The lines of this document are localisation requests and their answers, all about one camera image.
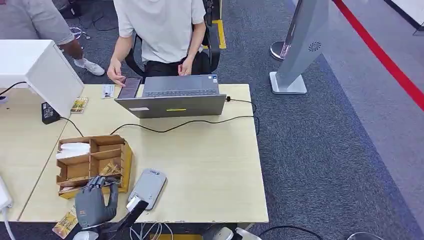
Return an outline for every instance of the black pants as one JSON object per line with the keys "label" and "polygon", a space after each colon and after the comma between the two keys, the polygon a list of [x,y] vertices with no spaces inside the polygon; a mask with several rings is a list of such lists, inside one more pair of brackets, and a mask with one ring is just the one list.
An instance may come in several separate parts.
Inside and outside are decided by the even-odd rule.
{"label": "black pants", "polygon": [[[183,64],[181,61],[172,63],[163,63],[160,61],[148,61],[145,66],[147,77],[163,77],[178,76],[178,65]],[[192,75],[211,74],[211,65],[209,64],[209,56],[205,52],[198,52],[193,60],[191,67]]]}

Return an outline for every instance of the wooden desk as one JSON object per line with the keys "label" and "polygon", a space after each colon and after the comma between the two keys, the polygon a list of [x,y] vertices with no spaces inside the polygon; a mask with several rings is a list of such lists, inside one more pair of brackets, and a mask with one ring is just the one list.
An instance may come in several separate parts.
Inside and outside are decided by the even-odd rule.
{"label": "wooden desk", "polygon": [[[250,100],[247,84],[221,85],[234,99]],[[101,85],[86,85],[82,97],[89,97],[83,114],[71,120],[85,136],[107,135],[123,124],[142,124],[166,130],[189,120],[225,120],[251,116],[245,102],[226,102],[221,116],[138,119],[112,98],[101,99]],[[166,223],[258,223],[267,222],[267,204],[259,160],[254,120],[241,118],[221,124],[192,123],[167,133],[139,127],[116,132],[134,152],[132,189],[145,168],[167,174],[167,182],[155,207],[144,212],[138,222]],[[67,124],[61,139],[78,137]],[[54,154],[31,196],[20,221],[56,222],[72,207],[74,200],[58,197],[55,176],[59,173]],[[128,194],[120,194],[114,221],[126,213]]]}
{"label": "wooden desk", "polygon": [[18,221],[66,121],[45,125],[44,101],[29,89],[11,89],[5,96],[8,102],[0,104],[0,176],[13,198],[8,219]]}

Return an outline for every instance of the white t-shirt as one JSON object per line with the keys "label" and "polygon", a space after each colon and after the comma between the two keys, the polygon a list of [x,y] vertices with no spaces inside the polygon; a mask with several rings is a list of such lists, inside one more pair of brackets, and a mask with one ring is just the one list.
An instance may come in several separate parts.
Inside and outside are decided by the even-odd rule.
{"label": "white t-shirt", "polygon": [[187,56],[192,24],[206,14],[203,0],[113,0],[119,35],[143,39],[143,61],[175,63]]}

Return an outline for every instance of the yellow floor tape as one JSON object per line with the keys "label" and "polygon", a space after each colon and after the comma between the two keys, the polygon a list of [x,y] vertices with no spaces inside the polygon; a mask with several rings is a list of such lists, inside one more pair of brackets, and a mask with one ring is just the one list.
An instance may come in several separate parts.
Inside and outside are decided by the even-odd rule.
{"label": "yellow floor tape", "polygon": [[[155,235],[150,234],[149,238],[153,239]],[[171,240],[171,234],[161,234],[157,240]],[[173,240],[202,240],[202,235],[198,234],[174,234]]]}
{"label": "yellow floor tape", "polygon": [[227,44],[225,42],[225,34],[224,34],[224,25],[222,20],[213,20],[212,24],[218,25],[218,34],[219,34],[219,48],[226,49]]}

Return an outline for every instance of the wooden organizer box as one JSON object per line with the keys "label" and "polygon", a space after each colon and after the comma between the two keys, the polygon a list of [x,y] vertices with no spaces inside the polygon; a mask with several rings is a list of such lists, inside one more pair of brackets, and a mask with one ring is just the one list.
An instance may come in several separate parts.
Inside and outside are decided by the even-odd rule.
{"label": "wooden organizer box", "polygon": [[[89,154],[57,159],[60,174],[56,176],[59,185],[59,196],[65,199],[74,198],[91,178],[102,175],[115,177],[120,183],[120,193],[128,192],[133,151],[128,142],[119,135],[87,136],[59,140],[58,150],[62,144],[90,144]],[[109,193],[109,187],[102,189]]]}

